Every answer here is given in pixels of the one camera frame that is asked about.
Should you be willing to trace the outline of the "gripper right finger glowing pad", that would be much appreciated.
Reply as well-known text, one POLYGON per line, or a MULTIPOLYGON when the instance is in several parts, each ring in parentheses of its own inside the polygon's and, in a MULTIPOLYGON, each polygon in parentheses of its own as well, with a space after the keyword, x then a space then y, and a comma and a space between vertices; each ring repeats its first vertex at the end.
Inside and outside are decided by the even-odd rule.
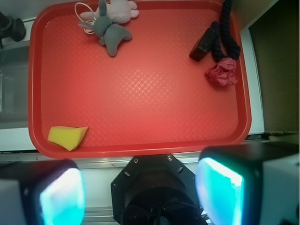
POLYGON ((195 188, 215 225, 297 225, 299 174, 297 144, 214 146, 200 154, 195 188))

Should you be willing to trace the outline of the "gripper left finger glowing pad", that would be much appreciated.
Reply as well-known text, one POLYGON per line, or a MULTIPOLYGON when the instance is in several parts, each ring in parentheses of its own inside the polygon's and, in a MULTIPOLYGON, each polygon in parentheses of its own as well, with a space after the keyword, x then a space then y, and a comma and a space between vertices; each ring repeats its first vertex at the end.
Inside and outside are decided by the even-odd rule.
POLYGON ((84 175, 72 160, 0 165, 2 225, 80 225, 85 206, 84 175))

